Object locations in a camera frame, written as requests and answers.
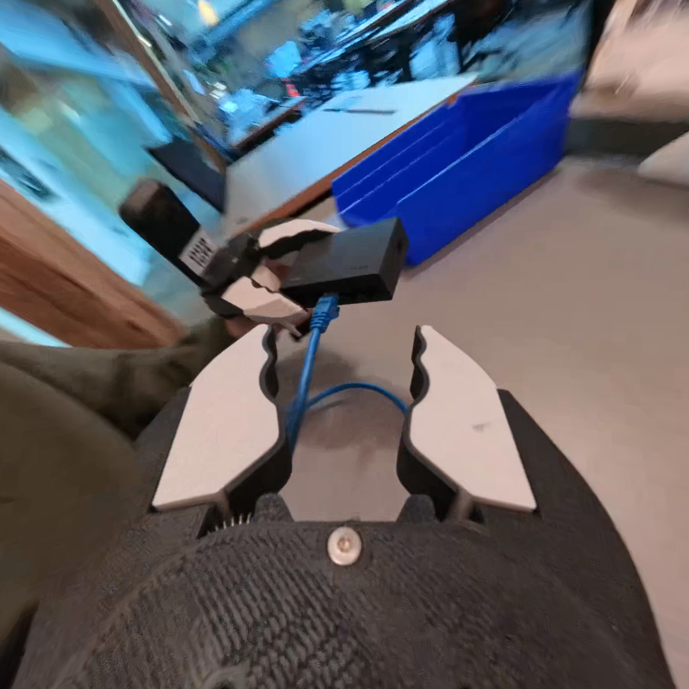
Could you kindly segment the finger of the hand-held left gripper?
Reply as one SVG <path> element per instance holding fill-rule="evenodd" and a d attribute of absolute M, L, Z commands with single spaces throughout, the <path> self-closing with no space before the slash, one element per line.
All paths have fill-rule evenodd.
<path fill-rule="evenodd" d="M 311 317 L 310 310 L 298 305 L 280 292 L 272 292 L 262 286 L 260 270 L 250 276 L 238 278 L 222 293 L 225 302 L 238 309 L 254 323 L 281 327 L 300 327 Z"/>
<path fill-rule="evenodd" d="M 262 257 L 278 259 L 287 254 L 300 252 L 306 244 L 338 233 L 340 228 L 325 222 L 291 219 L 262 229 L 258 235 L 258 248 Z"/>

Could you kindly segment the grey work table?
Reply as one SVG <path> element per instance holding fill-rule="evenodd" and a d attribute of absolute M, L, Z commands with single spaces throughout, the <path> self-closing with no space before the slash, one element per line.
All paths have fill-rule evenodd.
<path fill-rule="evenodd" d="M 223 234 L 306 210 L 335 178 L 478 81 L 469 72 L 328 100 L 228 167 Z"/>

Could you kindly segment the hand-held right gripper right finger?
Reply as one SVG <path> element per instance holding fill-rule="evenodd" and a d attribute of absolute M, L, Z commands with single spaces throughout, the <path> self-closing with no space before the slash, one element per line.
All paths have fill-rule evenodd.
<path fill-rule="evenodd" d="M 416 327 L 411 361 L 401 485 L 428 497 L 435 517 L 453 506 L 464 514 L 476 506 L 534 512 L 536 498 L 492 378 L 428 325 Z"/>

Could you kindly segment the person's olive clothing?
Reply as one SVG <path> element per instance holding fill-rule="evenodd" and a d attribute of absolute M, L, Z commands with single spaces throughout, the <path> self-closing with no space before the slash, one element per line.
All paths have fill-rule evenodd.
<path fill-rule="evenodd" d="M 1 366 L 1 645 L 59 575 L 89 562 L 141 480 L 133 438 L 145 396 L 117 378 L 65 392 Z"/>

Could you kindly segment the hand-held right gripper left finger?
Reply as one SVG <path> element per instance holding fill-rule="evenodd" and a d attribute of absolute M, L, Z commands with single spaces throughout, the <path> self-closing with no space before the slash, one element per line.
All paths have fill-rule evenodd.
<path fill-rule="evenodd" d="M 239 517 L 291 475 L 285 416 L 277 404 L 276 334 L 258 325 L 215 357 L 189 388 L 151 506 L 215 504 Z"/>

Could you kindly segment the black network switch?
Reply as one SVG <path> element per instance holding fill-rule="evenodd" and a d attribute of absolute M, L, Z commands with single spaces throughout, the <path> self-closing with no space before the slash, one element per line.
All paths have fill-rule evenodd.
<path fill-rule="evenodd" d="M 389 301 L 408 249 L 398 218 L 331 234 L 297 251 L 280 293 L 305 308 L 332 295 L 341 306 Z"/>

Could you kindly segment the person's left hand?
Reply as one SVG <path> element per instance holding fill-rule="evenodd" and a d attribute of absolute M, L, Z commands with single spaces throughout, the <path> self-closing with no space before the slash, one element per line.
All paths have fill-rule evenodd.
<path fill-rule="evenodd" d="M 260 280 L 257 279 L 256 281 L 272 292 L 280 292 L 282 283 L 289 276 L 291 268 L 291 263 L 267 259 L 262 262 L 260 266 Z"/>

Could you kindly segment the wooden post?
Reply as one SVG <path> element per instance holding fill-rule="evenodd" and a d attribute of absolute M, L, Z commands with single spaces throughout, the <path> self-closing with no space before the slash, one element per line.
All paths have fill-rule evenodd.
<path fill-rule="evenodd" d="M 184 328 L 1 182 L 1 307 L 75 347 L 152 349 Z"/>

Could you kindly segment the blue plastic bin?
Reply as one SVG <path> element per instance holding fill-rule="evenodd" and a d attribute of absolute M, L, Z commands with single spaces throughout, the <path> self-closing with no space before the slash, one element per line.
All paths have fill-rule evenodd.
<path fill-rule="evenodd" d="M 398 218 L 417 266 L 546 176 L 564 154 L 582 72 L 460 93 L 332 182 L 349 227 Z"/>

